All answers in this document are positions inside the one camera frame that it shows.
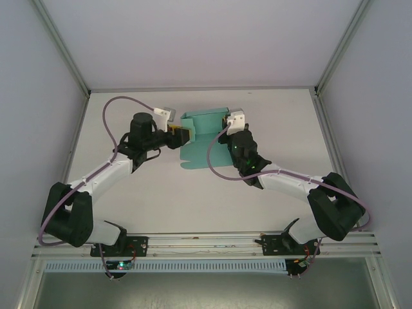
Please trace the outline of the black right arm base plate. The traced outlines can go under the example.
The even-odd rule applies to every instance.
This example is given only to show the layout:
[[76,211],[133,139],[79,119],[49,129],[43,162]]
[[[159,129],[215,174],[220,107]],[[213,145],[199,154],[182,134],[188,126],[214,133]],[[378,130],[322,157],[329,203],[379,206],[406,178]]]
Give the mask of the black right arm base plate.
[[265,234],[254,242],[261,246],[264,256],[306,256],[307,252],[312,255],[317,246],[316,239],[300,244],[290,236],[280,234]]

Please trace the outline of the aluminium left frame post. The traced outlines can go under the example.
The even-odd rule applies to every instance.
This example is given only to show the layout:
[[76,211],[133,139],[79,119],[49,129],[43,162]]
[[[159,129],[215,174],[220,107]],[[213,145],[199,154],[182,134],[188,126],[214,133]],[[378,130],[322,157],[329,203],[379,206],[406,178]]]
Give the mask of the aluminium left frame post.
[[75,82],[77,83],[78,87],[83,92],[86,98],[90,97],[91,90],[86,84],[84,77],[82,76],[78,66],[75,64],[73,57],[62,38],[62,35],[57,28],[57,25],[53,21],[51,14],[49,13],[46,5],[44,4],[43,0],[28,0],[29,3],[32,5],[35,13],[38,15],[40,21],[42,22],[46,33],[50,36],[52,43],[55,45],[57,51],[62,57],[67,69],[71,73],[71,76],[74,78]]

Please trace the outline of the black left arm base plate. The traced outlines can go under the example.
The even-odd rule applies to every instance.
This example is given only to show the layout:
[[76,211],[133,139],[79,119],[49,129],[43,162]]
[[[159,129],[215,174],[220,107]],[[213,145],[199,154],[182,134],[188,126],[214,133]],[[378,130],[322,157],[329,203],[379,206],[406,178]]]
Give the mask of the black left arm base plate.
[[94,244],[90,251],[91,257],[99,257],[100,253],[105,258],[140,258],[146,257],[149,238],[147,236],[125,236],[120,238],[114,245]]

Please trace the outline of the teal paper box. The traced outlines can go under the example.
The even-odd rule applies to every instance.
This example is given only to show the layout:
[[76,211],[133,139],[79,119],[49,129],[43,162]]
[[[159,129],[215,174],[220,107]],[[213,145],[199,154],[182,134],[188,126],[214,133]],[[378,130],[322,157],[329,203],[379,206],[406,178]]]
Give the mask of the teal paper box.
[[222,131],[222,118],[229,114],[228,108],[190,111],[181,117],[181,125],[194,129],[194,141],[180,148],[180,166],[186,170],[207,169],[207,150],[212,140]]

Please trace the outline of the aluminium frame post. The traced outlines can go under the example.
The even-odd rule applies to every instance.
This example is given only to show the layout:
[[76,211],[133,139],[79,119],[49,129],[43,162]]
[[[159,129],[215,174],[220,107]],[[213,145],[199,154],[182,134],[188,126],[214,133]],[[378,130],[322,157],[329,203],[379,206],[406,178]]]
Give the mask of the aluminium frame post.
[[339,66],[346,50],[350,46],[351,41],[355,37],[355,34],[361,26],[368,10],[374,2],[375,0],[360,0],[349,23],[345,27],[344,32],[332,53],[332,56],[330,57],[325,69],[314,87],[315,94],[318,97],[324,93],[327,85],[333,77],[333,74],[335,73],[335,70]]
[[28,0],[29,3],[32,5],[35,13],[38,15],[40,21],[42,22],[46,33],[50,36],[52,43],[55,45],[57,51],[62,57],[67,69],[71,73],[71,76],[74,78],[75,82],[77,83],[78,87],[83,92],[86,98],[90,97],[91,90],[86,84],[84,77],[82,76],[78,66],[75,64],[73,57],[62,38],[62,35],[57,28],[57,25],[53,21],[51,14],[49,13],[46,5],[44,4],[43,0]]

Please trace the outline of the aluminium right table side rail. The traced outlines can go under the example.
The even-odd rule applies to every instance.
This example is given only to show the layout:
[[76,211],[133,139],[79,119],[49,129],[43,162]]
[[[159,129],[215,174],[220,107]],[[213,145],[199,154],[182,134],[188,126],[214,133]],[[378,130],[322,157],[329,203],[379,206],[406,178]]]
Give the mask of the aluminium right table side rail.
[[333,172],[342,176],[346,183],[350,186],[350,181],[346,173],[342,156],[339,150],[337,139],[332,129],[331,120],[326,112],[326,108],[314,89],[311,90],[311,98],[314,104],[314,109],[317,115],[319,125],[326,144],[327,152],[331,161]]

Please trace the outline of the circuit board with green light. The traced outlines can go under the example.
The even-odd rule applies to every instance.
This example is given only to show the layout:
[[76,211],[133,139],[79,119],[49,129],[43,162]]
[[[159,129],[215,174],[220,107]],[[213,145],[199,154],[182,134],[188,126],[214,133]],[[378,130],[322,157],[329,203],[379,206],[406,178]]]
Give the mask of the circuit board with green light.
[[106,266],[109,271],[112,270],[130,270],[134,266],[134,262],[127,260],[127,261],[107,261]]

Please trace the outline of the aluminium table side rail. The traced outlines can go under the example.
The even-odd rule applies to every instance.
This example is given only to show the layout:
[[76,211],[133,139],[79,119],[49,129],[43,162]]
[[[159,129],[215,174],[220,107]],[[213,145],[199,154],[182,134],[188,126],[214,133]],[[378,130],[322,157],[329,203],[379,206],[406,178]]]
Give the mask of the aluminium table side rail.
[[326,112],[326,108],[314,89],[311,90],[311,98],[314,104],[314,109],[317,115],[319,125],[326,144],[327,152],[331,161],[333,172],[342,176],[346,183],[350,186],[350,181],[346,173],[342,156],[339,150],[337,139],[332,129],[331,120]]
[[62,174],[61,180],[53,184],[51,189],[49,190],[49,194],[46,200],[46,206],[44,209],[44,214],[42,216],[41,226],[46,221],[46,218],[49,215],[50,211],[54,208],[54,206],[58,202],[59,194],[65,190],[65,185],[68,180],[69,173],[70,173],[73,156],[74,156],[75,149],[77,146],[77,141],[79,139],[79,135],[80,135],[82,123],[84,120],[84,115],[86,113],[86,109],[88,106],[88,102],[89,102],[89,98],[85,97],[84,102],[82,103],[79,109],[79,116],[74,122],[75,124],[74,131],[71,134],[69,149],[68,149],[68,157],[64,164],[63,174]]

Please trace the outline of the aluminium mounting rail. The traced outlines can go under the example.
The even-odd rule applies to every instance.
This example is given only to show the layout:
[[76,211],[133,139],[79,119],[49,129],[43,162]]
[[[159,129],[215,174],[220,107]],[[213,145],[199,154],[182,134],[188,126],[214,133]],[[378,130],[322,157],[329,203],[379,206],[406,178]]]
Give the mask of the aluminium mounting rail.
[[[149,238],[145,259],[263,259],[262,235],[277,232],[221,232],[134,234]],[[343,241],[324,238],[318,258],[368,258],[382,256],[372,232],[351,232]]]

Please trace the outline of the aluminium left table side rail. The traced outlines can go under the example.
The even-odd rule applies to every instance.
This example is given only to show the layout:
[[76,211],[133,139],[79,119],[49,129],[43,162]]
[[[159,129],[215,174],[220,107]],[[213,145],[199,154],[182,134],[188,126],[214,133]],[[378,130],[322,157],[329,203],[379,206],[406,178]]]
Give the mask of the aluminium left table side rail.
[[88,102],[89,102],[89,98],[85,97],[84,102],[82,103],[79,109],[79,116],[74,122],[75,124],[74,131],[71,134],[69,149],[68,149],[68,157],[64,164],[63,174],[62,174],[61,180],[53,184],[51,189],[49,190],[49,194],[46,200],[46,206],[44,209],[44,214],[42,216],[41,226],[46,221],[46,218],[49,215],[50,211],[54,208],[54,206],[58,202],[59,194],[65,190],[65,185],[68,180],[69,173],[70,173],[73,156],[74,156],[75,149],[77,146],[77,141],[79,139],[79,135],[80,135],[82,123],[84,120],[84,115],[86,113],[86,109],[88,106]]

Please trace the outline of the aluminium right frame post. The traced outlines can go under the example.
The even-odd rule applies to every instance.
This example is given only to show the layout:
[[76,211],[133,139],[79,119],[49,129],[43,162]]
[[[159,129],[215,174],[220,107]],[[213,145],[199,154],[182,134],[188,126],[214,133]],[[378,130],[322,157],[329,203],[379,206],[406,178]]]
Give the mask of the aluminium right frame post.
[[375,0],[360,0],[349,23],[345,27],[344,32],[332,53],[332,56],[330,57],[325,69],[314,87],[315,94],[318,97],[324,93],[327,85],[333,77],[333,74],[335,73],[335,70],[339,66],[346,50],[350,46],[351,41],[355,37],[355,34],[361,26],[368,10],[374,2]]

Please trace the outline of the aluminium frame leg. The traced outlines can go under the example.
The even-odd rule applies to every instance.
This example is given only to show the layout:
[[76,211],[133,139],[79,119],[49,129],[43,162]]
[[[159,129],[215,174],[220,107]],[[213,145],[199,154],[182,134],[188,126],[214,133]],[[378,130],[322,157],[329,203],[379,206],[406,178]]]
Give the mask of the aluminium frame leg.
[[365,258],[380,309],[400,309],[389,272],[382,257]]
[[45,266],[44,260],[30,261],[15,309],[34,309]]

